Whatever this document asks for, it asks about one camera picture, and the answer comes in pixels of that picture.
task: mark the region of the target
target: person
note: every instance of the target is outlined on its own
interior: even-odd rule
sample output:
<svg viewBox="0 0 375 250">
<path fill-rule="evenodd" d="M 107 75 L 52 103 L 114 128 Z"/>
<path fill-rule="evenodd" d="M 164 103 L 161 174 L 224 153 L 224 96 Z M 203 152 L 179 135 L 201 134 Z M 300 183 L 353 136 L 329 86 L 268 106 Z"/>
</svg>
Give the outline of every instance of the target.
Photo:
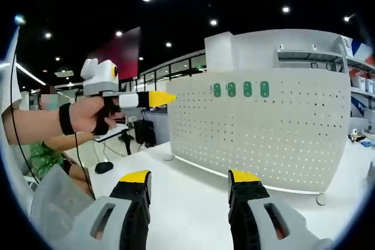
<svg viewBox="0 0 375 250">
<path fill-rule="evenodd" d="M 57 108 L 58 96 L 56 89 L 51 85 L 44 85 L 38 93 L 38 107 L 40 110 L 50 111 Z M 90 132 L 77 134 L 77 145 L 86 143 L 95 136 Z M 75 148 L 76 137 L 55 136 L 45 141 L 34 142 L 30 144 L 32 170 L 36 177 L 42 179 L 48 171 L 55 165 L 59 165 L 67 173 L 72 181 L 85 193 L 91 196 L 90 180 L 87 168 L 83 168 L 77 164 L 66 152 Z"/>
</svg>

